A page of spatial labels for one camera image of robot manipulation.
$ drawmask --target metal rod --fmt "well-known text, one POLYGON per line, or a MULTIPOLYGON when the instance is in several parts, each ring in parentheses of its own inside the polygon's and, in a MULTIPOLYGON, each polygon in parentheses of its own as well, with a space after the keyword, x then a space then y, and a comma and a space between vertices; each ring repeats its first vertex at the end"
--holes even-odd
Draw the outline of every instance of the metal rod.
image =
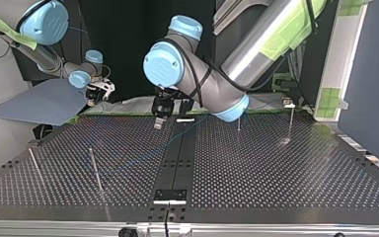
POLYGON ((294 110, 295 110, 295 107, 293 107, 293 108, 291 109, 290 126, 293 125, 293 120, 294 120, 294 110))
POLYGON ((101 184, 100 173, 98 172, 97 161, 95 159, 94 150, 89 148, 89 155, 91 156, 92 164, 94 165, 95 176, 97 177, 98 186, 100 191, 103 192, 103 185, 101 184))
POLYGON ((241 118, 238 118, 238 131, 241 130, 241 118))
POLYGON ((34 154, 34 151, 32 148, 29 148, 29 152, 30 152, 30 156, 32 157, 33 159, 33 162, 34 162, 34 166, 36 167, 36 169, 39 169, 39 165, 38 165, 38 162, 37 162, 37 159, 36 159, 36 156, 34 154))

